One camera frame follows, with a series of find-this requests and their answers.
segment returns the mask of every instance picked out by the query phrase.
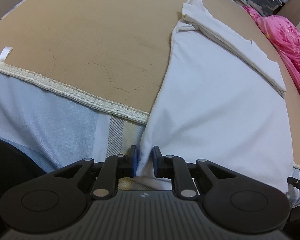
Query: wall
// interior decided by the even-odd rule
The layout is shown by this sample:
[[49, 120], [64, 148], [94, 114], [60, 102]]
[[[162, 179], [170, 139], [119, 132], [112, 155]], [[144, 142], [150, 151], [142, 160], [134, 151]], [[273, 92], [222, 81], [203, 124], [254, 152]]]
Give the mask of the wall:
[[300, 23], [300, 0], [289, 0], [278, 15], [286, 17], [297, 26]]

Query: mattress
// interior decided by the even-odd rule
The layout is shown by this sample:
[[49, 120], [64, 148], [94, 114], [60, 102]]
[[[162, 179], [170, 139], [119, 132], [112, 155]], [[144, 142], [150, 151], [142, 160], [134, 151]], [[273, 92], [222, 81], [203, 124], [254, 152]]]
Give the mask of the mattress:
[[[5, 46], [14, 47], [6, 64], [0, 65], [7, 68], [0, 71], [94, 109], [145, 124], [168, 65], [170, 33], [185, 0], [46, 1], [27, 0], [0, 21], [0, 52]], [[203, 2], [215, 18], [255, 41], [270, 60], [278, 62], [287, 87], [294, 159], [300, 164], [300, 96], [280, 57], [234, 2]], [[132, 30], [138, 35], [126, 39]], [[105, 41], [100, 36], [105, 33], [120, 42]], [[58, 49], [51, 51], [50, 46]], [[98, 50], [102, 46], [107, 52]], [[67, 92], [53, 90], [54, 84]], [[74, 92], [85, 100], [74, 97]]]

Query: pink floral fabric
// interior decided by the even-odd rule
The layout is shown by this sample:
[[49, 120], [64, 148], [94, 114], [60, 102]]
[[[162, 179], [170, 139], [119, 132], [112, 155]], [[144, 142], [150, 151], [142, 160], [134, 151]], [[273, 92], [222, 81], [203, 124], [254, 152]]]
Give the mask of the pink floral fabric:
[[243, 8], [277, 49], [300, 93], [300, 32], [285, 17], [262, 17], [253, 8]]

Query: white towel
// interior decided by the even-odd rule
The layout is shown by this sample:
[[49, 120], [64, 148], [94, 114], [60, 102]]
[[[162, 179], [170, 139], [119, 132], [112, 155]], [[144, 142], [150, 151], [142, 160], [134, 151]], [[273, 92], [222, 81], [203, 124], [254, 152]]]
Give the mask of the white towel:
[[201, 0], [185, 3], [182, 13], [141, 138], [137, 174], [144, 177], [137, 180], [171, 187], [154, 179], [150, 151], [158, 145], [163, 155], [205, 158], [287, 192], [293, 154], [278, 64], [214, 19]]

